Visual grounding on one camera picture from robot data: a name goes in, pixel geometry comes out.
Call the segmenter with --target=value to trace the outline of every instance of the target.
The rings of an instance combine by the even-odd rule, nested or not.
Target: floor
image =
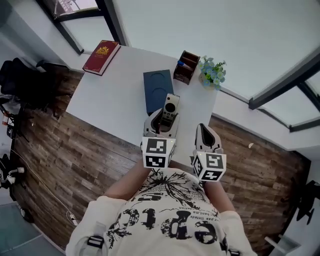
[[[60,90],[73,93],[82,74],[61,67],[53,70],[65,77]],[[29,143],[18,137],[14,150],[25,159],[27,169],[31,168],[81,219],[88,203],[119,180],[141,158],[141,151],[66,113],[68,96],[57,99],[58,120],[49,110],[26,111],[33,117],[22,123]],[[272,247],[264,237],[278,236],[288,219],[283,215],[288,205],[280,199],[292,193],[292,177],[301,180],[308,174],[310,162],[217,118],[212,117],[209,125],[220,135],[227,155],[227,171],[221,183],[242,218],[253,249],[259,255],[268,255]],[[74,229],[66,218],[67,209],[31,171],[26,173],[25,185],[26,189],[21,185],[14,188],[17,201],[30,209],[35,224],[49,238],[65,248]]]

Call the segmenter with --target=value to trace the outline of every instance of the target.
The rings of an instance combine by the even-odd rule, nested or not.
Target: red book
[[[83,66],[83,70],[102,76],[120,49],[118,42],[102,40]]]

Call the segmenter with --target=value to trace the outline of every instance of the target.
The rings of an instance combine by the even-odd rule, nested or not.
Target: white flower pot
[[[210,83],[210,85],[208,86],[204,86],[204,81],[206,80],[206,75],[204,73],[200,73],[199,75],[199,81],[202,84],[202,86],[206,89],[206,90],[214,90],[215,89],[215,84],[213,82]]]

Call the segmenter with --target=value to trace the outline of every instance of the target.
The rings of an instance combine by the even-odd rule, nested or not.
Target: remote control
[[[162,112],[162,118],[160,124],[166,127],[170,127],[175,119],[175,115],[178,108],[180,96],[168,93],[164,103]]]

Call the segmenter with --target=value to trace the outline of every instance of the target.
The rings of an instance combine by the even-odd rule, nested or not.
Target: gold emblem on book
[[[104,47],[100,47],[95,53],[96,53],[96,54],[107,55],[108,52],[109,52],[109,48],[107,48],[106,46],[104,46]]]

